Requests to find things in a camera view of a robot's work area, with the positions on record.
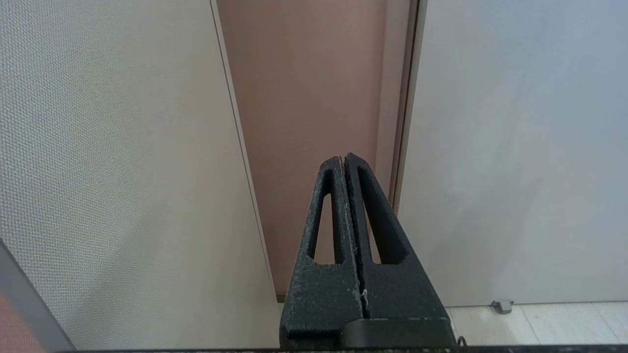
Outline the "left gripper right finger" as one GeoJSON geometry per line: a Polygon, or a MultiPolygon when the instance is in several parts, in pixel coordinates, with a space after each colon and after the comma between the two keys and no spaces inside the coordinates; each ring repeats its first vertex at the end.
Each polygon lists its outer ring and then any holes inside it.
{"type": "Polygon", "coordinates": [[[368,163],[345,158],[363,314],[344,326],[350,348],[454,347],[451,321],[368,163]]]}

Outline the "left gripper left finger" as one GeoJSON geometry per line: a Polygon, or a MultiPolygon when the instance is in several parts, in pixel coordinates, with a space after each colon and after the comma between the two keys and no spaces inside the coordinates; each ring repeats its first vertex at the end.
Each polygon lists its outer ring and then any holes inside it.
{"type": "Polygon", "coordinates": [[[341,329],[363,317],[354,225],[343,160],[335,156],[318,171],[304,233],[280,320],[285,350],[338,350],[341,329]],[[333,264],[314,259],[325,196],[331,198],[333,264]]]}

